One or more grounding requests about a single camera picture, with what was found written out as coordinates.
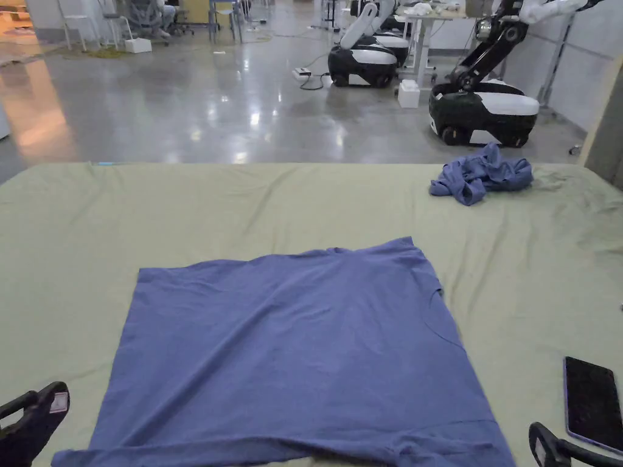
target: crumpled blue shirt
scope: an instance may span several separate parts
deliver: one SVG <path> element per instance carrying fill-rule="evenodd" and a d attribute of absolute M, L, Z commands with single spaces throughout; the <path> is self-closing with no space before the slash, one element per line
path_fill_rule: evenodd
<path fill-rule="evenodd" d="M 519 191 L 533 180 L 532 166 L 526 159 L 503 161 L 497 144 L 489 143 L 480 152 L 458 158 L 430 182 L 433 196 L 454 196 L 466 206 L 476 204 L 487 191 Z"/>

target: fabric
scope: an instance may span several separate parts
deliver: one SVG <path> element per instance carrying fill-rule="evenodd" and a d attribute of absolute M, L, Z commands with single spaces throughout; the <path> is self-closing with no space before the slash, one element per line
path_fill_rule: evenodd
<path fill-rule="evenodd" d="M 67 418 L 35 459 L 86 449 L 141 267 L 250 260 L 411 235 L 518 467 L 527 431 L 563 436 L 563 359 L 623 375 L 623 194 L 572 164 L 463 205 L 441 165 L 45 164 L 0 185 L 0 403 L 61 380 Z M 315 455 L 270 467 L 341 467 Z"/>
<path fill-rule="evenodd" d="M 471 206 L 487 191 L 519 191 L 532 180 L 532 167 L 526 159 L 502 161 L 500 148 L 489 143 L 476 154 L 446 164 L 438 180 L 430 182 L 430 194 L 454 196 L 459 203 Z"/>
<path fill-rule="evenodd" d="M 513 466 L 440 289 L 410 237 L 141 269 L 89 449 L 52 466 Z"/>

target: label sticker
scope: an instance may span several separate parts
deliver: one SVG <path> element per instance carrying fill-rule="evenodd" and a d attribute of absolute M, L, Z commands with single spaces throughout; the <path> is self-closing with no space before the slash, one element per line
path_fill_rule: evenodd
<path fill-rule="evenodd" d="M 545 448 L 541 444 L 541 440 L 539 438 L 536 439 L 535 443 L 535 454 L 536 458 L 539 459 L 539 464 L 541 467 L 545 467 Z"/>
<path fill-rule="evenodd" d="M 50 413 L 66 412 L 67 402 L 69 401 L 68 392 L 57 392 L 54 394 L 54 401 L 50 406 Z"/>

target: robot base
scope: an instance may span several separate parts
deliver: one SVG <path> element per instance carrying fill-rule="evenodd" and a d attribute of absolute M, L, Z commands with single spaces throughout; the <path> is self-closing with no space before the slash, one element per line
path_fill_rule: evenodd
<path fill-rule="evenodd" d="M 387 87 L 396 75 L 396 57 L 380 46 L 356 45 L 352 49 L 335 46 L 329 53 L 329 74 L 333 84 Z"/>
<path fill-rule="evenodd" d="M 494 141 L 520 148 L 536 123 L 539 103 L 501 81 L 479 83 L 474 92 L 453 92 L 450 84 L 433 87 L 430 127 L 448 145 Z"/>

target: white cloth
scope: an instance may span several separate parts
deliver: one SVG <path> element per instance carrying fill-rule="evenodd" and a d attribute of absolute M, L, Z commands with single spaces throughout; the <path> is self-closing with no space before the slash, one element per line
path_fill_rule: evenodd
<path fill-rule="evenodd" d="M 585 6 L 587 0 L 554 0 L 545 3 L 543 0 L 526 0 L 519 12 L 519 18 L 526 24 L 535 24 L 544 19 L 562 14 L 573 13 Z"/>
<path fill-rule="evenodd" d="M 406 15 L 424 16 L 432 13 L 432 6 L 427 3 L 417 3 L 411 8 L 407 8 L 404 13 Z"/>

